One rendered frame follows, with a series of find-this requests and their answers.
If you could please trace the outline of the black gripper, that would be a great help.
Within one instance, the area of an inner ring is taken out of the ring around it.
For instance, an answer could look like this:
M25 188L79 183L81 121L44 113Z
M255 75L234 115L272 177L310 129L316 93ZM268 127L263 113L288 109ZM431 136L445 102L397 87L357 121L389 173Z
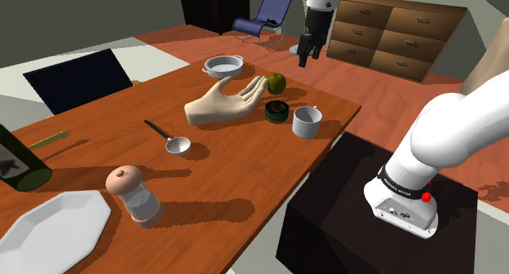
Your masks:
M317 11L308 8L305 26L307 33L300 36L297 54L299 55L299 67L305 68L309 53L312 58L318 60L321 49L325 45L329 28L333 19L334 11ZM317 44L312 49L312 39Z

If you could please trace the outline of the green apple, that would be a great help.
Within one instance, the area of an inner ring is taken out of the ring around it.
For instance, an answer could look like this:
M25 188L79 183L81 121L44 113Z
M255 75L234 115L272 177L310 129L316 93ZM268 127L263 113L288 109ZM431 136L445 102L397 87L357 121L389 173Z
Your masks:
M286 79L281 73L272 73L268 76L268 92L272 95L279 95L286 86Z

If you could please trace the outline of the blue rocking chair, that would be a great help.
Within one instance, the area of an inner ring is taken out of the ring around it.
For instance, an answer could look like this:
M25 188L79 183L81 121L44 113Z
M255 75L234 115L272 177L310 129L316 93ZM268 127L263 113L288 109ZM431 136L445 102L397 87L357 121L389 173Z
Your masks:
M240 41L258 38L259 45L263 47L269 47L281 42L285 36L284 19L291 2L292 0L262 0L254 19L248 20L238 17L233 21L232 31L235 38ZM263 29L274 32L279 29L281 31L281 38L278 41L264 44L260 39Z

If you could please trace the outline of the dark green ribbed cup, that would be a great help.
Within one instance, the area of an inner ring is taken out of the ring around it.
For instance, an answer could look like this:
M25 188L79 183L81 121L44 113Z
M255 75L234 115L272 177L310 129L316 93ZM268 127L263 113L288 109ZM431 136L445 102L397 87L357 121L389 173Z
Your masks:
M266 103L264 116L272 123L285 122L289 115L289 106L280 100L272 100Z

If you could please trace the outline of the white mug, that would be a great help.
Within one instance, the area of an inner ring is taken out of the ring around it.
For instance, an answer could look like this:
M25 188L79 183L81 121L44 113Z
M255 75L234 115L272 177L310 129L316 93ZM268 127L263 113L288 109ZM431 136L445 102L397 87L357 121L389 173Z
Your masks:
M322 118L322 113L317 106L298 107L294 111L292 131L300 138L311 139L316 136Z

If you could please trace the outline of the brown wooden chest of drawers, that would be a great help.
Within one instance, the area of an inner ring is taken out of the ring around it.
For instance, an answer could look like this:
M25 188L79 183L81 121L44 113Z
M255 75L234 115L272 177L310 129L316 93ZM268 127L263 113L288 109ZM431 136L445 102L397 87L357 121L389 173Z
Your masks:
M327 56L423 82L467 12L404 0L340 0Z

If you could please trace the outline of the dark cabinet with wooden top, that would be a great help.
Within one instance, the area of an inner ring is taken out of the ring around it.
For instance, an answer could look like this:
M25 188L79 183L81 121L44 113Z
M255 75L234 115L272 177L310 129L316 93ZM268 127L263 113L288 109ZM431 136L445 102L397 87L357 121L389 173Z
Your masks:
M237 18L250 18L250 0L181 0L186 25L222 35Z

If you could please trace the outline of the beige hand model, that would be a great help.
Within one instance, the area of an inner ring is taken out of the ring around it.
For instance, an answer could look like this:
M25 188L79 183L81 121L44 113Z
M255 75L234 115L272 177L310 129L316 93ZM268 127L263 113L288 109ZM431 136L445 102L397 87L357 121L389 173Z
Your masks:
M190 126L223 122L249 115L269 83L267 77L257 76L239 93L225 95L222 89L231 81L231 76L221 79L201 98L184 105Z

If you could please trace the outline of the brown wooden table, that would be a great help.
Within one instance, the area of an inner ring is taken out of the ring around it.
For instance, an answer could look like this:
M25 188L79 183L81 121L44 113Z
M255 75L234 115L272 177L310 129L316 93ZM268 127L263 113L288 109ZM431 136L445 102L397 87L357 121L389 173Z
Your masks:
M202 66L190 64L17 130L25 144L69 135L37 150L53 171L43 186L17 192L0 182L0 238L22 214L62 192L98 190L111 214L93 251L69 274L224 274L359 106L289 80L281 99L322 113L313 139L296 136L289 122L268 122L262 104L237 120L190 126L184 105L215 82ZM171 138L188 138L189 151L167 152L166 139L144 120ZM139 227L122 200L105 191L108 174L124 165L139 167L161 201L158 225Z

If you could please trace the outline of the pink-capped glass pepper mill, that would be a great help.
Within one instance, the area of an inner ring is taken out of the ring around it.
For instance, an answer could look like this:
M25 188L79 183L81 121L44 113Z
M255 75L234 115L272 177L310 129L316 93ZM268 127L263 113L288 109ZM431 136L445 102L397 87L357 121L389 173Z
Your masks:
M151 228L161 221L164 208L153 192L145 187L138 167L119 166L108 175L105 186L111 194L121 198L138 226Z

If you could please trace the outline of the dark blue chair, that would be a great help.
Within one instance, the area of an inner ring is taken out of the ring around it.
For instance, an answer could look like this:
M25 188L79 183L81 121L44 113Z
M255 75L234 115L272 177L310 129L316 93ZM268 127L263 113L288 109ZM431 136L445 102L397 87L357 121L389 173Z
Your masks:
M110 49L33 70L24 77L55 115L133 86Z

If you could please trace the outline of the olive green utensil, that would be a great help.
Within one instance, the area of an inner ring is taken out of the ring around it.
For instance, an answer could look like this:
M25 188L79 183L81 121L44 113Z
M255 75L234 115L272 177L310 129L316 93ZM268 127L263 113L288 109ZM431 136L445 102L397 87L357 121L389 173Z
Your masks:
M43 146L46 146L48 144L51 144L51 143L55 142L56 140L65 139L68 135L69 135L69 133L67 131L61 131L61 132L59 132L57 134L54 134L54 135L52 135L50 137L47 137L45 139L40 140L40 141L38 141L35 144L29 145L28 149L29 150L35 150L37 148L41 148Z

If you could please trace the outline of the dark green bottle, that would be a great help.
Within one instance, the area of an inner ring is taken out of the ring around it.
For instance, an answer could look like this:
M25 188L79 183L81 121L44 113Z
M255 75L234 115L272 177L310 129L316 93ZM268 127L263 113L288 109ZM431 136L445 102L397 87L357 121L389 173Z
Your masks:
M41 187L51 169L0 124L0 180L19 192Z

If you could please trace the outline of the white octagonal plate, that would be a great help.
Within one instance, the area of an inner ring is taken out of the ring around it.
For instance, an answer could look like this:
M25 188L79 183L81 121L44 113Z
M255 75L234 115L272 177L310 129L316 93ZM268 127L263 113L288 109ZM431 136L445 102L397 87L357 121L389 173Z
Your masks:
M110 214L96 190L62 192L0 239L0 274L64 274L93 251Z

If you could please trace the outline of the black-handled silver ladle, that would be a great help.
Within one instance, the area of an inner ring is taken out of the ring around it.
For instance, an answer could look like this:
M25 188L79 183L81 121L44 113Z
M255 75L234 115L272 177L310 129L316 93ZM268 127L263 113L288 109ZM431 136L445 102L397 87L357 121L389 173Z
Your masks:
M161 129L159 129L157 126L152 124L148 120L144 120L144 122L150 126L152 129L154 129L158 134L162 135L166 139L166 151L176 155L176 156L183 156L185 155L190 147L191 147L191 141L186 137L173 137L171 138L169 135L164 133Z

